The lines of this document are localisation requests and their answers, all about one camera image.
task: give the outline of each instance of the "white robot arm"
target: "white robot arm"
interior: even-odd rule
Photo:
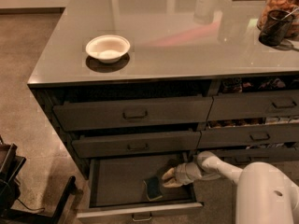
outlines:
[[[165,187],[175,188],[221,176],[237,185],[236,224],[299,224],[299,188],[268,163],[241,169],[205,151],[194,162],[168,170],[163,180]]]

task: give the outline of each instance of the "chair leg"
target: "chair leg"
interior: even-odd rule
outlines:
[[[67,202],[69,194],[74,193],[74,190],[76,189],[75,181],[76,181],[76,178],[74,176],[71,176],[68,179],[68,182],[64,188],[64,192],[63,192],[63,194],[60,198],[60,201],[58,202],[57,207],[55,209],[54,215],[51,218],[50,224],[58,223],[59,218],[61,217],[61,215],[64,211],[64,207]]]

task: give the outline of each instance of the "jar of nuts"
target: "jar of nuts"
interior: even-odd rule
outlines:
[[[297,7],[299,7],[299,0],[266,0],[265,8],[263,9],[263,12],[258,20],[258,28],[262,29],[266,22],[267,14],[270,10],[281,9],[292,12]],[[295,16],[295,19],[285,37],[299,35],[299,11],[293,13],[293,15]]]

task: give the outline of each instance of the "sponge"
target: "sponge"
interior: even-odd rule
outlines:
[[[143,180],[143,182],[146,185],[147,197],[149,201],[152,202],[163,198],[163,195],[160,192],[159,178],[157,176],[154,176],[149,179],[145,179]]]

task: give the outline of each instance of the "drawer handle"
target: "drawer handle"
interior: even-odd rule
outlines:
[[[140,116],[129,116],[127,115],[125,112],[122,113],[122,117],[126,120],[130,120],[130,119],[144,119],[148,116],[148,111],[145,110],[144,113]]]
[[[270,139],[270,135],[268,133],[256,133],[251,134],[250,138],[252,141],[265,141]]]
[[[128,150],[131,152],[144,151],[144,150],[148,150],[148,149],[149,149],[148,144],[145,144],[143,147],[131,147],[130,145],[128,145]]]
[[[272,106],[274,108],[277,108],[277,109],[283,109],[283,108],[295,108],[297,106],[297,103],[295,101],[292,101],[289,105],[286,105],[286,104],[277,104],[275,102],[272,103]]]
[[[141,218],[141,219],[135,219],[134,215],[132,215],[132,221],[133,222],[149,221],[149,220],[151,220],[151,218],[152,218],[151,214],[149,214],[149,217],[147,217],[147,218]]]

